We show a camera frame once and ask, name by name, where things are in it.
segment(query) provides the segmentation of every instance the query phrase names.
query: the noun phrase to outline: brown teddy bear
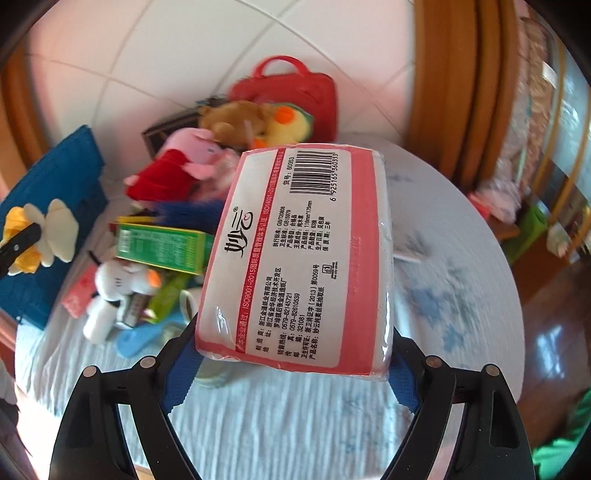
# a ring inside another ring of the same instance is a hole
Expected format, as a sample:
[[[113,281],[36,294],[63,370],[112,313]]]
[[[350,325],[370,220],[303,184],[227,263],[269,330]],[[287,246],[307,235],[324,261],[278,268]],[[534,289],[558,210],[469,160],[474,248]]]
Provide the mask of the brown teddy bear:
[[[252,147],[252,140],[265,132],[275,110],[270,103],[259,105],[248,100],[237,100],[216,108],[202,106],[197,110],[201,115],[199,128],[211,130],[217,143],[236,150],[248,150]]]

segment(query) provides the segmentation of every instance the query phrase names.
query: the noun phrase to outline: barcode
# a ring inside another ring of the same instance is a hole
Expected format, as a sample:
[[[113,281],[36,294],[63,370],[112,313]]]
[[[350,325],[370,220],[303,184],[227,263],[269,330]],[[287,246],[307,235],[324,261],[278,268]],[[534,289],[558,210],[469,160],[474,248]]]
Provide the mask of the barcode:
[[[128,254],[130,246],[131,232],[129,230],[121,230],[119,232],[119,252],[123,254]]]
[[[332,195],[332,165],[335,158],[331,151],[298,150],[295,154],[290,193]]]

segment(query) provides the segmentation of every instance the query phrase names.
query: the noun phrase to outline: green and yellow box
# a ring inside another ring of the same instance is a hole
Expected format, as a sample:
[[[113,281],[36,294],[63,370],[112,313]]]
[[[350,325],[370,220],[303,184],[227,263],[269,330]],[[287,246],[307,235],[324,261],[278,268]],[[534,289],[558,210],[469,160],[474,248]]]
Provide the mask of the green and yellow box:
[[[120,223],[118,258],[194,275],[207,270],[213,237],[197,230]]]

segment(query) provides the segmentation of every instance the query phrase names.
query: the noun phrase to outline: red handle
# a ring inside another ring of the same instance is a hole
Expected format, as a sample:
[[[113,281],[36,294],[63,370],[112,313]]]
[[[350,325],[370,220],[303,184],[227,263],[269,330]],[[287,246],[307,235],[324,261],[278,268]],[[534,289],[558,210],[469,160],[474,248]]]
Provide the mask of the red handle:
[[[306,67],[306,65],[304,65],[302,61],[295,59],[294,57],[288,57],[287,55],[277,55],[275,57],[269,57],[268,59],[265,59],[262,62],[260,62],[260,64],[255,67],[255,71],[252,72],[252,76],[254,78],[263,78],[263,71],[265,70],[265,67],[269,65],[272,61],[276,60],[283,60],[288,63],[291,63],[297,69],[300,75],[307,75],[310,73],[308,67]]]

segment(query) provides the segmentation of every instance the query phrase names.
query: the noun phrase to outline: red bag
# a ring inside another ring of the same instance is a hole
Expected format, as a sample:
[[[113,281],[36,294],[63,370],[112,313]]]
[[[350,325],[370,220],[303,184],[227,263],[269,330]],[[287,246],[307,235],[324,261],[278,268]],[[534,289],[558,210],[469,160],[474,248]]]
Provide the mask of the red bag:
[[[296,67],[297,73],[263,75],[272,61],[283,60]],[[228,94],[232,100],[255,103],[293,103],[314,117],[310,142],[332,142],[336,138],[336,88],[324,73],[312,73],[298,59],[279,55],[269,57],[255,67],[252,77],[239,80]]]

